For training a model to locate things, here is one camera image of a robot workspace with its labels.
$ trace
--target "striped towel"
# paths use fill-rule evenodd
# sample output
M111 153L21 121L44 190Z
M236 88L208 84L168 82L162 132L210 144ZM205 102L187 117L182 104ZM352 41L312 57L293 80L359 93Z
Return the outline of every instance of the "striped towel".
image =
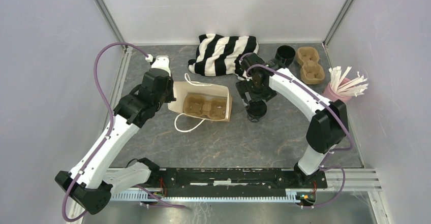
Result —
M199 36L196 59L189 60L189 70L202 76L213 77L236 74L245 78L239 59L245 53L257 53L259 45L254 36L223 37L216 34Z

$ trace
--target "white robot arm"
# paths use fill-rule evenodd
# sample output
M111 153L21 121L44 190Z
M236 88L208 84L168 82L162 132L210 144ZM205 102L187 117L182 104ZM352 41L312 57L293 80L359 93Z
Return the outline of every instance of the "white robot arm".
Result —
M71 197L90 214L102 210L113 196L140 183L145 183L150 174L151 162L136 162L115 173L107 170L128 140L144 123L152 118L163 103L174 101L173 80L169 69L169 58L157 56L151 69L143 76L142 84L120 99L114 108L114 126L106 142L97 151L84 171L82 165L95 152L106 137L109 125L94 143L84 158L69 172L60 171L55 181L66 190L78 173L80 177L72 189Z
M332 102L311 90L285 68L277 59L264 62L258 55L251 54L242 61L241 67L250 70L251 78L236 84L249 120L253 122L266 113L266 104L276 93L280 93L295 105L310 121L306 135L309 143L303 157L295 165L299 180L306 182L319 169L329 151L345 137L345 133L331 113L320 103L329 105L344 126L348 128L346 105Z

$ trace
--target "pink cup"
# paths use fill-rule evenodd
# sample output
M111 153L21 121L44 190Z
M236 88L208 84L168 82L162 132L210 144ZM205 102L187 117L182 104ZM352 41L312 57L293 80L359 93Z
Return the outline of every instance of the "pink cup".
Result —
M349 81L350 81L350 79L345 78L342 80L340 85L343 85ZM328 85L326 86L325 91L323 91L322 95L325 96L326 98L330 99L331 101L340 100L344 103L346 103L347 101L349 101L352 98L351 96L342 96L342 95L336 94L331 88L331 82L328 83Z

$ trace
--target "bag handle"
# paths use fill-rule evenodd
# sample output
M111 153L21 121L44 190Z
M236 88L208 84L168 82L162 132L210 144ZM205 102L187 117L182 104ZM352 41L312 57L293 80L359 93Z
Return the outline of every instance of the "bag handle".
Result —
M187 81L187 83L193 86L211 86L211 84L200 84L199 82L192 82L188 73L184 73L184 79Z
M176 118L175 118L175 121L174 121L175 129L176 129L178 132L181 132L181 133L189 133L189 132L193 131L193 130L195 130L197 127L199 127L199 125L201 125L201 124L203 123L203 121L205 121L205 119L202 119L202 120L200 121L200 123L198 123L198 124L197 124L196 126L194 126L194 128L192 128L192 129L189 129L189 130L181 130L181 129L178 129L178 127L177 127L177 125L176 125L176 121L178 120L179 116L181 116L181 115L185 115L185 113L181 113L181 114L177 115L177 116L176 116Z

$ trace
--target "black mug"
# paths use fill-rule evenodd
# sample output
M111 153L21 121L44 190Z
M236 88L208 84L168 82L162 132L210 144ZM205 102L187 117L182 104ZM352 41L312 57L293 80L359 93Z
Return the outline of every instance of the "black mug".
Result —
M296 52L295 52L295 49L293 49L293 47L288 45L282 45L277 49L275 58L281 61L282 63L284 63L286 67L288 67L290 64L292 64L293 59L295 58L295 54Z

